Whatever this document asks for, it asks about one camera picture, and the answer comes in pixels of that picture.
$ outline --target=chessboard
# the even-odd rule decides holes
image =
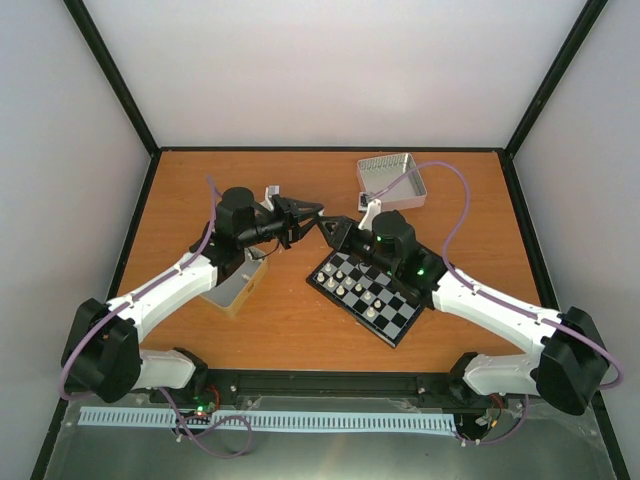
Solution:
[[[332,252],[307,283],[394,348],[424,310],[409,305],[386,274],[344,253]]]

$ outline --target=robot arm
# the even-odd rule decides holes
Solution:
[[[178,348],[140,350],[140,342],[182,305],[232,276],[246,261],[245,249],[273,239],[291,248],[311,230],[321,211],[320,204],[281,197],[277,187],[267,188],[261,204],[254,201],[250,190],[227,190],[216,207],[215,229],[204,248],[199,247],[207,228],[188,253],[146,284],[106,304],[90,299],[78,308],[63,365],[97,322],[110,312],[119,312],[83,348],[69,376],[105,402],[114,402],[137,388],[181,389],[201,383],[194,374],[197,370],[206,374],[206,365],[198,368],[204,362],[193,354]]]
[[[563,324],[604,348],[585,312],[544,309],[512,298],[472,279],[416,241],[398,212],[371,205],[363,221],[322,217],[318,223],[334,250],[386,271],[412,304],[458,315],[516,345],[522,354],[490,357],[465,353],[450,372],[450,391],[461,402],[491,393],[540,395],[559,410],[580,415],[609,366],[578,340],[541,319]]]

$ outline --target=wooden tabletop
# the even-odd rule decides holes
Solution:
[[[149,194],[120,294],[174,264],[200,238],[209,218],[206,174],[219,190],[267,185],[283,196],[325,205],[326,215],[361,218],[356,161],[363,152],[166,152]],[[516,219],[494,153],[414,153],[416,162],[444,160],[458,167],[472,192],[471,210],[449,254],[485,284],[537,303]],[[463,206],[458,178],[441,167],[422,170],[428,195],[403,215],[418,240],[436,252]],[[273,245],[263,246],[268,252]],[[516,353],[501,338],[465,320],[425,310],[393,349],[306,284],[329,253],[318,229],[269,257],[269,271],[235,318],[201,298],[189,302],[147,337],[144,348],[186,348],[211,368],[446,372],[467,351]]]

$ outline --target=white enclosure wall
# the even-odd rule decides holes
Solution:
[[[28,478],[75,309],[103,299],[148,155],[60,2],[0,16],[0,479]]]
[[[640,477],[640,2],[609,2],[516,157],[562,307],[594,317],[627,383],[605,393]]]
[[[87,0],[162,146],[504,147],[584,0]]]

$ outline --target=small container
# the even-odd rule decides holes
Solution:
[[[240,268],[222,284],[200,295],[228,317],[236,316],[267,273],[267,258],[264,257],[264,252],[255,247],[250,247],[250,250],[253,257],[259,260],[253,260],[245,250],[245,261]]]
[[[415,166],[416,162],[410,153],[397,153],[358,160],[357,174],[360,188],[366,193],[377,193]],[[426,197],[427,187],[422,181],[420,172],[416,170],[405,177],[390,192],[380,197],[382,211],[421,207],[424,205]]]

